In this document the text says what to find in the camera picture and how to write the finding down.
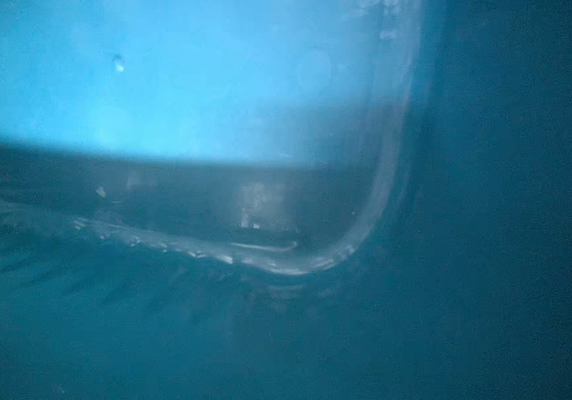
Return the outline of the teal plastic storage box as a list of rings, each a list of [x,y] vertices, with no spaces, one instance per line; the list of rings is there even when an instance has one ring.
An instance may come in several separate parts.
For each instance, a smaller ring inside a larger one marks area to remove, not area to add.
[[[0,1],[0,399],[572,399],[572,1]]]

